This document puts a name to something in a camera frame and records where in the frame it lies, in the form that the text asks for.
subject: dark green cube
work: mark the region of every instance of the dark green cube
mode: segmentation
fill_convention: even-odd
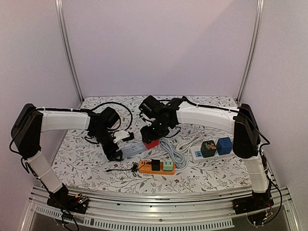
[[[215,155],[216,145],[214,141],[203,141],[201,145],[201,153],[204,158]]]

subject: gray power strip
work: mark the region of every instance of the gray power strip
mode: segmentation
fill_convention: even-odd
[[[147,151],[147,148],[142,142],[140,142],[140,143],[133,143],[131,146],[124,147],[121,150],[123,153],[123,159],[126,159],[134,155],[137,155],[139,153],[142,153],[144,151]]]

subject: orange power strip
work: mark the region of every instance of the orange power strip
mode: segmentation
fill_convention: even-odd
[[[172,171],[164,171],[164,162],[160,162],[160,171],[152,171],[151,161],[141,160],[139,162],[139,172],[145,174],[159,174],[159,175],[174,175],[175,173],[175,164],[173,163]]]

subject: patterned table surface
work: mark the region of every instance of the patterned table surface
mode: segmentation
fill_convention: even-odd
[[[135,139],[119,143],[120,147],[130,146],[132,142],[141,142],[139,132],[145,123],[139,118],[138,106],[145,96],[117,96],[117,97],[89,97],[82,104],[82,108],[91,109],[103,102],[119,102],[125,104],[133,113],[133,123],[130,131]],[[158,99],[170,99],[170,96],[160,96]],[[217,106],[237,106],[231,97],[189,97],[196,103]],[[129,123],[129,113],[121,106],[108,105],[120,114],[121,128]],[[231,137],[222,130],[199,125],[180,125],[181,132],[169,142],[176,146],[179,142],[191,139],[197,132],[202,132],[204,140],[214,140]],[[125,193],[201,193],[234,189],[251,185],[247,169],[243,161],[234,154],[226,158],[217,157],[205,162],[194,164],[191,160],[185,170],[176,171],[173,176],[140,174],[136,177],[130,171],[111,171],[111,168],[131,168],[133,162],[140,160],[160,159],[170,157],[158,146],[130,159],[121,162],[109,162],[103,154],[102,147],[84,140],[87,131],[69,130],[54,159],[52,169],[60,180],[68,186]]]

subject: aluminum frame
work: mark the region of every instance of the aluminum frame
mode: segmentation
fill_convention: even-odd
[[[251,66],[254,60],[254,55],[256,52],[256,47],[257,47],[257,40],[259,37],[259,32],[261,28],[261,22],[262,22],[262,15],[263,15],[263,8],[264,8],[264,0],[258,0],[257,2],[257,11],[256,11],[256,20],[255,20],[255,25],[254,25],[254,32],[250,44],[250,50],[249,50],[249,55],[248,59],[246,62],[243,78],[241,81],[240,89],[237,94],[236,102],[241,104],[245,92],[245,88],[247,85],[248,77],[250,74]]]
[[[67,35],[67,29],[66,29],[66,24],[65,24],[65,18],[64,18],[64,11],[63,11],[63,4],[62,0],[55,0],[56,4],[56,10],[57,10],[57,15],[58,15],[58,21],[59,21],[59,27],[60,27],[60,32],[61,32],[61,37],[62,37],[62,42],[64,46],[64,51],[65,55],[67,58],[67,64],[71,73],[72,81],[75,87],[75,91],[77,94],[77,97],[80,102],[84,101],[84,96],[81,91],[80,83],[77,77],[77,72],[76,68],[74,65],[74,60],[71,52],[71,48],[69,45],[68,41],[68,35]]]
[[[183,230],[187,228],[194,231],[203,225],[208,227],[205,230],[220,230],[223,223],[228,224],[226,228],[231,228],[232,218],[245,216],[235,214],[232,200],[251,195],[251,187],[218,192],[184,193],[185,195],[90,192],[87,189],[68,188],[71,194],[84,193],[90,198],[86,214],[75,214],[78,224],[103,230],[116,230],[116,227],[121,225],[128,226],[130,230],[138,230],[138,227],[139,230],[156,227],[157,230],[167,231],[168,227],[169,230],[182,227]],[[290,229],[300,231],[289,191],[286,187],[282,187],[281,191]],[[271,193],[274,207],[278,207],[280,195],[275,188]],[[29,231],[35,212],[59,219],[60,210],[46,205],[48,196],[43,188],[34,186],[21,231]]]

